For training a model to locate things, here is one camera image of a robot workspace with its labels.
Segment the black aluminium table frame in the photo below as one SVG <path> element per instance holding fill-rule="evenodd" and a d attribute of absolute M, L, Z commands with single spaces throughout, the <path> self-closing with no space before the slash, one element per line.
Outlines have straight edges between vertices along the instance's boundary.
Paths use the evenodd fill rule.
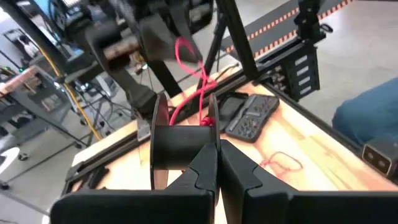
<path fill-rule="evenodd" d="M 308 84 L 311 91 L 319 90 L 320 81 L 315 44 L 325 39 L 328 33 L 333 32 L 331 26 L 320 23 L 320 20 L 351 2 L 353 0 L 298 0 L 297 6 L 286 15 L 270 22 L 247 38 L 243 37 L 241 30 L 233 32 L 230 35 L 233 44 L 227 47 L 225 51 L 243 60 L 245 67 L 253 68 L 255 63 L 258 63 L 259 66 L 256 71 L 251 70 L 249 74 L 245 74 L 243 70 L 233 73 L 215 89 L 206 91 L 205 95 L 216 93 L 224 96 L 248 82 L 253 82 L 254 85 L 262 85 L 286 100 L 293 109 L 309 119 L 330 137 L 349 150 L 357 150 L 359 148 L 357 144 L 298 104 L 298 101 L 307 96 L 308 93 L 299 87 L 298 79 L 293 76 L 299 68 L 292 62 L 300 56 L 307 57 L 308 71 L 304 73 L 304 76 L 311 78 L 311 82 Z M 284 21 L 294 23 L 296 28 L 258 49 L 253 53 L 253 58 L 249 58 L 249 54 L 252 52 L 249 41 Z"/>

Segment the black labelled cable spool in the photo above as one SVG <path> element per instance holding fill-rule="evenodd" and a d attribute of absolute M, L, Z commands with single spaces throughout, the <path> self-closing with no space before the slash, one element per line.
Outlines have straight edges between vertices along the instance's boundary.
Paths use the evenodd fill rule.
<path fill-rule="evenodd" d="M 185 170 L 198 175 L 198 188 L 215 190 L 216 184 L 205 183 L 216 178 L 220 150 L 219 109 L 215 95 L 210 95 L 209 126 L 171 126 L 166 96 L 155 103 L 150 135 L 150 185 L 152 190 L 167 187 L 169 170 Z"/>

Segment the black screwdriver bit case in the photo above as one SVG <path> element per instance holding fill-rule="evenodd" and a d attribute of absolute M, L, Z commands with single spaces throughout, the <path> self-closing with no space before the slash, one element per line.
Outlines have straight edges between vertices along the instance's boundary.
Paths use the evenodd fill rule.
<path fill-rule="evenodd" d="M 278 106 L 279 99 L 276 96 L 250 95 L 224 132 L 232 138 L 254 143 Z"/>

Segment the side table on casters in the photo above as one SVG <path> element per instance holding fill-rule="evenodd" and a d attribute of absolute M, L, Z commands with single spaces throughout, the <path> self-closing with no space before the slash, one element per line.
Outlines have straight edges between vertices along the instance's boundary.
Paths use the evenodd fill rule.
<path fill-rule="evenodd" d="M 0 152 L 21 146 L 49 128 L 72 138 L 78 149 L 87 146 L 62 126 L 71 108 L 63 88 L 38 66 L 21 73 L 0 67 Z"/>

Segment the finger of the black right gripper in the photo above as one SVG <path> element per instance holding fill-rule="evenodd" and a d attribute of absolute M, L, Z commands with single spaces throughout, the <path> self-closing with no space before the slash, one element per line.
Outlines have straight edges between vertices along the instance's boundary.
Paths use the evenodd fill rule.
<path fill-rule="evenodd" d="M 198 63 L 203 60 L 187 18 L 145 18 L 139 23 L 141 47 L 149 60 Z"/>
<path fill-rule="evenodd" d="M 135 35 L 122 37 L 116 26 L 93 27 L 85 32 L 85 38 L 102 68 L 124 90 L 131 111 L 136 116 L 152 116 L 157 94 L 142 85 L 125 69 L 130 55 L 140 49 Z"/>

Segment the black slanted pole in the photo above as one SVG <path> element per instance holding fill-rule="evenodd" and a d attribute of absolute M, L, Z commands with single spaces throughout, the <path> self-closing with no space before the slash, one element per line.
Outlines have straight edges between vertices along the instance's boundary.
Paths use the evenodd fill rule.
<path fill-rule="evenodd" d="M 0 0 L 0 7 L 32 38 L 56 72 L 67 73 L 67 60 L 61 51 L 51 43 L 14 1 Z"/>

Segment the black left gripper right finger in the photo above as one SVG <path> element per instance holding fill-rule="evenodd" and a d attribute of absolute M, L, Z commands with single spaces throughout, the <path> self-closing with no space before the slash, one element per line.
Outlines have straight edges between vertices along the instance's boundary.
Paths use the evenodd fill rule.
<path fill-rule="evenodd" d="M 232 224 L 398 224 L 398 192 L 299 191 L 227 140 L 220 187 Z"/>

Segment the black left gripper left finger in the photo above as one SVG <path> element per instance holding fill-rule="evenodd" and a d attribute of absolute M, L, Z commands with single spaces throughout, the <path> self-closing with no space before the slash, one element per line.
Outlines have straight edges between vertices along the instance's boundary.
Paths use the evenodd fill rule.
<path fill-rule="evenodd" d="M 213 224 L 218 150 L 205 144 L 163 190 L 81 190 L 50 210 L 51 224 Z"/>

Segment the floor lamp with round base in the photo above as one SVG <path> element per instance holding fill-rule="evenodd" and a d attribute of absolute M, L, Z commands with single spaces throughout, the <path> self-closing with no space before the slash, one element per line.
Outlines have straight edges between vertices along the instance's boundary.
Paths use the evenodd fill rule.
<path fill-rule="evenodd" d="M 20 149 L 18 147 L 12 147 L 0 154 L 0 174 L 3 173 L 14 160 L 17 159 Z"/>

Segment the blue rounded fabric object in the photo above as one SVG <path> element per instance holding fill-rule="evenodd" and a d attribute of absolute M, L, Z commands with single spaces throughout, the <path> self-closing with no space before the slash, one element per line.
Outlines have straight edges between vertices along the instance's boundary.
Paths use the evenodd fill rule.
<path fill-rule="evenodd" d="M 359 145 L 382 136 L 398 136 L 398 77 L 344 101 L 331 123 Z"/>

